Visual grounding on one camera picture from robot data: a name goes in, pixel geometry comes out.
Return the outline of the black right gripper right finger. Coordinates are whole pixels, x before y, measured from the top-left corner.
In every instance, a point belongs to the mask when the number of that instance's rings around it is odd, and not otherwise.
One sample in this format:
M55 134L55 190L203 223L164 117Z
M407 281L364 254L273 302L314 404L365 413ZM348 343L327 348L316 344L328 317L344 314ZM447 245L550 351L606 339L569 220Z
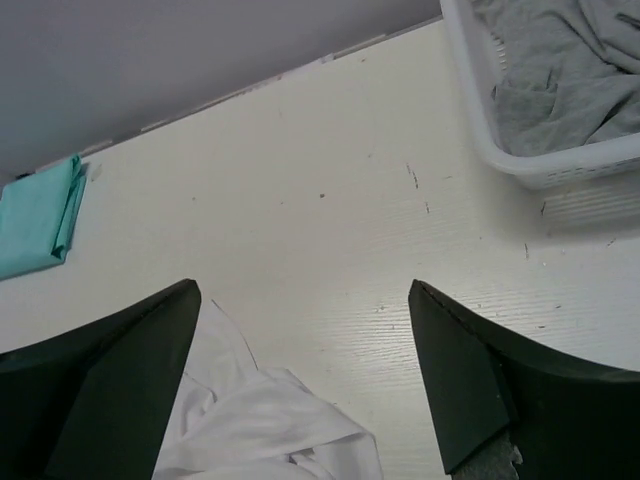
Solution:
M638 477L637 372L547 347L422 281L408 302L447 475Z

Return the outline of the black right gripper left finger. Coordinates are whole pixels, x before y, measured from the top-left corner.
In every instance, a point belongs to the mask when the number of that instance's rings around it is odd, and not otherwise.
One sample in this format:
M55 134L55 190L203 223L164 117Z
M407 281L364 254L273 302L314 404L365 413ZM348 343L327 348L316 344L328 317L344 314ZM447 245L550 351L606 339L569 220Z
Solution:
M201 301L184 279L2 353L2 478L151 478Z

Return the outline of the white t shirt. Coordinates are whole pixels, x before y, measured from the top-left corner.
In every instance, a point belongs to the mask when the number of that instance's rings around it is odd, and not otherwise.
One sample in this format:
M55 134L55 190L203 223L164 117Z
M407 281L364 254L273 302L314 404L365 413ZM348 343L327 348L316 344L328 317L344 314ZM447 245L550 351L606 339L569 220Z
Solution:
M374 436L283 368L256 365L213 301L196 332L156 479L380 479Z

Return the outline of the folded teal t shirt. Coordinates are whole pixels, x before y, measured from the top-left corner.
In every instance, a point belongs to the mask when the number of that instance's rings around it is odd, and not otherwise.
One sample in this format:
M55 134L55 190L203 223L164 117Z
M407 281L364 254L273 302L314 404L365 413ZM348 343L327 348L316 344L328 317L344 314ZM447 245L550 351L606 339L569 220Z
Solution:
M1 195L1 278L62 265L71 249L86 186L74 155L4 186Z

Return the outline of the white plastic laundry basket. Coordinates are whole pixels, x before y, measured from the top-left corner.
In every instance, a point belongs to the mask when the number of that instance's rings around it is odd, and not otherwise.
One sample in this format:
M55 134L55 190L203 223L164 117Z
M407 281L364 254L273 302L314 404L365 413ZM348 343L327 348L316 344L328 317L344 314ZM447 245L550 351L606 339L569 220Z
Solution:
M639 166L635 1L441 5L480 157L541 190Z

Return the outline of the grey t shirt in basket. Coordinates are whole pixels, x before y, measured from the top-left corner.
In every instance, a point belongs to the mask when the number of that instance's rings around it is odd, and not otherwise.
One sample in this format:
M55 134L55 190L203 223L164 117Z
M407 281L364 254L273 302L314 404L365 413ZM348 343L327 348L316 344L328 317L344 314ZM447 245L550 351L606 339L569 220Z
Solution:
M492 92L500 141L538 156L639 131L636 1L475 1L507 68Z

